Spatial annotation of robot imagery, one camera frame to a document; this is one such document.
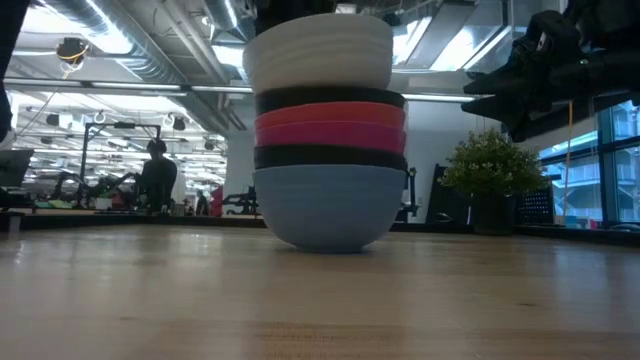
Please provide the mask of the black equipment rack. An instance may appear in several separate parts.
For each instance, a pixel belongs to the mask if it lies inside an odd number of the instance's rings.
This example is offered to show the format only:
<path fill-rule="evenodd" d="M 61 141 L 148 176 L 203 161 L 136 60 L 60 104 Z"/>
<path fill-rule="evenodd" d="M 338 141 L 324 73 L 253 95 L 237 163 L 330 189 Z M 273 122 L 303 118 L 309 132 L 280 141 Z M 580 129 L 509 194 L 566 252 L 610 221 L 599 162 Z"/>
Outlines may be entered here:
<path fill-rule="evenodd" d="M 406 182 L 402 194 L 401 205 L 396 215 L 395 221 L 408 223 L 410 218 L 415 218 L 419 209 L 416 202 L 415 177 L 417 170 L 410 167 L 406 172 Z"/>

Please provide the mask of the black pegboard stand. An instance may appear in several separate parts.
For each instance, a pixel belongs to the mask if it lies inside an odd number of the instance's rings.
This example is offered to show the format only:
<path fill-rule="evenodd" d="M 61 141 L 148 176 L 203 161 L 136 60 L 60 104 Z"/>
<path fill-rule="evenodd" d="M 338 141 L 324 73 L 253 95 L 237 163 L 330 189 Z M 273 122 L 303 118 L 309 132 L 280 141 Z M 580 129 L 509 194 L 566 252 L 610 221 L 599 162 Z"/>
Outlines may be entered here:
<path fill-rule="evenodd" d="M 517 225 L 553 225 L 555 216 L 551 187 L 520 195 L 516 198 Z"/>

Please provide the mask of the pink bowl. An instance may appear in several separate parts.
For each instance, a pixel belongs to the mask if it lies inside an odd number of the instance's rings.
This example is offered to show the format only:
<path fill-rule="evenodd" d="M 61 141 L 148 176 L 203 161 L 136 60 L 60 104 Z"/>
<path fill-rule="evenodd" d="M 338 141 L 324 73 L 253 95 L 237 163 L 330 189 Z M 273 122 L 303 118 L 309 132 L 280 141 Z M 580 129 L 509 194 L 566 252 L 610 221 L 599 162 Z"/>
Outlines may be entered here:
<path fill-rule="evenodd" d="M 308 122 L 277 125 L 257 130 L 258 146 L 267 145 L 335 145 L 403 153 L 406 133 L 373 123 Z"/>

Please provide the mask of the black table edge rail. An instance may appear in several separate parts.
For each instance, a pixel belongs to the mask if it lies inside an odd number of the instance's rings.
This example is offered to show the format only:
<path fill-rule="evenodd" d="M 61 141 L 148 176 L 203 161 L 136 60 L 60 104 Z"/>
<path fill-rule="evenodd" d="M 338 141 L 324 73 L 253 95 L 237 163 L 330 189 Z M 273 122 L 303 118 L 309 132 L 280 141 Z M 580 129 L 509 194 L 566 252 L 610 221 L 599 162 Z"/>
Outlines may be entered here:
<path fill-rule="evenodd" d="M 154 217 L 122 214 L 25 214 L 0 212 L 0 233 L 16 230 L 50 230 L 91 226 L 172 225 L 222 228 L 265 228 L 263 220 L 212 217 Z M 514 235 L 588 242 L 640 249 L 640 233 L 614 230 L 564 229 L 546 226 L 516 226 Z"/>

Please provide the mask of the long ceiling light strip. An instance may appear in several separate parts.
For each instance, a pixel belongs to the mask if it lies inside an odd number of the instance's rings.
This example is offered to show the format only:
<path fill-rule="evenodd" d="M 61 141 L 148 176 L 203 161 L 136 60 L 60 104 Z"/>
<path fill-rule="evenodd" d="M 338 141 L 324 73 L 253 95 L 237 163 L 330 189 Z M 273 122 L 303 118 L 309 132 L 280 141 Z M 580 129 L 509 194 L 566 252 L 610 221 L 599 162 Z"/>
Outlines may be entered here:
<path fill-rule="evenodd" d="M 35 91 L 52 91 L 62 89 L 72 93 L 100 93 L 115 91 L 133 91 L 145 95 L 184 96 L 190 92 L 212 92 L 224 94 L 253 94 L 250 87 L 231 85 L 180 85 L 109 82 L 89 80 L 63 80 L 49 78 L 7 77 L 3 81 L 9 88 L 33 88 Z"/>

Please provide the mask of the white bowl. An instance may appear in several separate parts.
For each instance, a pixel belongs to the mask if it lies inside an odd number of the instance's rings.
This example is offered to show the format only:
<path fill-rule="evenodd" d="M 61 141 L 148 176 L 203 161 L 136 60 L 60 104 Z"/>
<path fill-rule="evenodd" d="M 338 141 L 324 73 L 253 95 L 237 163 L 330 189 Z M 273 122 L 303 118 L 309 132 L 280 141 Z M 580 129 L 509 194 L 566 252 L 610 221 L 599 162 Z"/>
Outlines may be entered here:
<path fill-rule="evenodd" d="M 243 51 L 243 68 L 256 94 L 324 85 L 385 89 L 392 65 L 392 28 L 358 14 L 291 20 L 257 35 Z"/>

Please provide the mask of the potted green plant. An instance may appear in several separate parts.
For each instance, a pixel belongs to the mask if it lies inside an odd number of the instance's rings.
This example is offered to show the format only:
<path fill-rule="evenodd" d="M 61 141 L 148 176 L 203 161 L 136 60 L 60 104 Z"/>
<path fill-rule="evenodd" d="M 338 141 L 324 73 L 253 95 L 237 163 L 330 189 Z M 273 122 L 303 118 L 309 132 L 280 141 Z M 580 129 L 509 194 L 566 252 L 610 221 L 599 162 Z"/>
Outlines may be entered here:
<path fill-rule="evenodd" d="M 448 162 L 438 182 L 470 199 L 471 225 L 481 235 L 511 234 L 516 198 L 547 184 L 537 153 L 496 129 L 470 133 Z"/>

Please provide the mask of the black panel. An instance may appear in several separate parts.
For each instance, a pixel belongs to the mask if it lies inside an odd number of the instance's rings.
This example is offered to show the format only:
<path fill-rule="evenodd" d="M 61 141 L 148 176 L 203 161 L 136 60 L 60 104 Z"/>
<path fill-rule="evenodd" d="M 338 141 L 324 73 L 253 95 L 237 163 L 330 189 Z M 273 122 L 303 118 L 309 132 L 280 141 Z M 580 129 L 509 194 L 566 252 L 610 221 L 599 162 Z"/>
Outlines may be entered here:
<path fill-rule="evenodd" d="M 435 165 L 425 222 L 467 225 L 470 199 L 456 189 L 440 183 L 439 179 L 446 169 L 446 166 Z"/>

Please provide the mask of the yellow black ceiling reel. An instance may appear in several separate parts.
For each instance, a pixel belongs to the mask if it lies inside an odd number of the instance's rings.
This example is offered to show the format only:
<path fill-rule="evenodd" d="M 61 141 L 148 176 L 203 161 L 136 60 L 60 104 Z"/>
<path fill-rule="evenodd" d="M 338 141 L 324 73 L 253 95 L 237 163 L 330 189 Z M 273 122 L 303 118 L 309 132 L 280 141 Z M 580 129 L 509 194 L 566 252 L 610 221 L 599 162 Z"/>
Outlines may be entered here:
<path fill-rule="evenodd" d="M 69 65 L 80 65 L 89 49 L 90 44 L 84 40 L 76 37 L 65 37 L 56 46 L 55 53 L 61 61 Z"/>

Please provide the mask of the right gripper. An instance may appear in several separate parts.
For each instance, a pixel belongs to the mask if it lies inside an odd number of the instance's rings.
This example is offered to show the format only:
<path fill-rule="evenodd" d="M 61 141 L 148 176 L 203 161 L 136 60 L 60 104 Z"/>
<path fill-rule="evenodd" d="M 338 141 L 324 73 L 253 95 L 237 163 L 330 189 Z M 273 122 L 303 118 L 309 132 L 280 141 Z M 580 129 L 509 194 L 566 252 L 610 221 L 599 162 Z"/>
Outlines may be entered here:
<path fill-rule="evenodd" d="M 461 105 L 466 113 L 497 120 L 512 128 L 512 139 L 522 142 L 560 127 L 559 102 L 582 102 L 589 110 L 631 101 L 640 106 L 640 48 L 603 50 L 551 68 L 526 82 L 528 55 L 513 51 L 507 62 L 490 73 L 468 72 L 463 92 L 471 95 L 524 93 L 521 103 L 512 97 L 489 96 Z"/>

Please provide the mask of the orange-red bowl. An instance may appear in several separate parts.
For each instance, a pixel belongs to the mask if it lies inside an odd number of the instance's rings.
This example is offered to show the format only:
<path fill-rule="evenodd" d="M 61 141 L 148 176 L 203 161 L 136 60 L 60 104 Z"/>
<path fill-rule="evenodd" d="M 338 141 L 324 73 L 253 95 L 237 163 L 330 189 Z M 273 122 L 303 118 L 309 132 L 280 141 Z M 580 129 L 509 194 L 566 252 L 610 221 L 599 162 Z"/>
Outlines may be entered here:
<path fill-rule="evenodd" d="M 375 102 L 327 102 L 286 107 L 257 117 L 255 128 L 262 129 L 291 123 L 357 122 L 402 128 L 402 107 Z"/>

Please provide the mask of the silver ceiling duct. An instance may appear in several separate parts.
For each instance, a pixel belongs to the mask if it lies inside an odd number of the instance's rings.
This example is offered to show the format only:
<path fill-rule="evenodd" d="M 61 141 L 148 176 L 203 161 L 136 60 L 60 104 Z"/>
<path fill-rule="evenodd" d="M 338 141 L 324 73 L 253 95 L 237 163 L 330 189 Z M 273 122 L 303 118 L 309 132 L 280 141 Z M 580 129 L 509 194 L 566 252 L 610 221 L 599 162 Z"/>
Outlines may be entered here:
<path fill-rule="evenodd" d="M 185 85 L 187 78 L 118 0 L 39 0 L 79 27 L 80 34 L 144 83 Z M 174 101 L 205 130 L 226 133 L 246 126 L 222 105 L 221 94 L 189 92 Z"/>

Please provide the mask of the dark monitor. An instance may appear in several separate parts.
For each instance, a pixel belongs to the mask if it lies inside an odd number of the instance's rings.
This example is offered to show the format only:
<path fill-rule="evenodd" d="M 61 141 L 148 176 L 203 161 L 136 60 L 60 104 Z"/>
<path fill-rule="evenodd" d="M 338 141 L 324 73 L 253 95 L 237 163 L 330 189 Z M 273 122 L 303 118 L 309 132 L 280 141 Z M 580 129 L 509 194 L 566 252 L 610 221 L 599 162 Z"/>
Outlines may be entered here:
<path fill-rule="evenodd" d="M 32 149 L 0 150 L 0 212 L 34 207 L 34 202 L 21 190 L 33 153 Z"/>

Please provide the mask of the black bowl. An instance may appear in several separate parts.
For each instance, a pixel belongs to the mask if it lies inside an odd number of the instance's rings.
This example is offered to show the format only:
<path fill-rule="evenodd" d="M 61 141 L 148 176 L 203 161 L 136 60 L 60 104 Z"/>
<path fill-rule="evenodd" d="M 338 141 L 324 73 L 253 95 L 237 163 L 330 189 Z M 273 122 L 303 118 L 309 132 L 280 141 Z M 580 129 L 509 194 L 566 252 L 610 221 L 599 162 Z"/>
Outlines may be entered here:
<path fill-rule="evenodd" d="M 328 102 L 373 102 L 404 108 L 406 99 L 399 93 L 376 88 L 352 86 L 289 87 L 268 90 L 254 96 L 257 115 L 287 107 Z"/>
<path fill-rule="evenodd" d="M 364 165 L 407 170 L 401 154 L 335 145 L 269 145 L 254 148 L 256 169 L 293 165 Z"/>

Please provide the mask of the black frame rig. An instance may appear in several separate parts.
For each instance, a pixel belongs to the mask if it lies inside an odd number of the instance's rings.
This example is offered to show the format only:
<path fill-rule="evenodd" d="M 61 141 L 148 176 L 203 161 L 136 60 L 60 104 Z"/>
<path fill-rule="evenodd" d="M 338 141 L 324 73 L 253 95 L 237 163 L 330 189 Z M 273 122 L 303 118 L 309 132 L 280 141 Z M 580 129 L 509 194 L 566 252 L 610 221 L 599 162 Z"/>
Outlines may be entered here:
<path fill-rule="evenodd" d="M 94 139 L 100 138 L 101 132 L 106 128 L 114 128 L 119 130 L 135 130 L 137 128 L 146 129 L 146 130 L 154 129 L 155 133 L 150 137 L 150 139 L 159 140 L 161 136 L 160 125 L 138 124 L 138 123 L 126 122 L 126 121 L 116 121 L 112 123 L 107 123 L 107 122 L 99 123 L 97 120 L 94 120 L 93 122 L 87 122 L 85 124 L 85 130 L 83 135 L 78 189 L 76 191 L 76 198 L 75 198 L 75 207 L 77 209 L 82 207 L 82 202 L 83 202 L 83 199 L 85 198 L 85 190 L 83 189 L 83 184 L 85 180 L 87 157 L 89 155 L 115 155 L 115 156 L 129 156 L 129 157 L 138 155 L 138 152 L 134 152 L 134 151 L 90 150 L 89 149 L 90 142 L 93 141 Z"/>

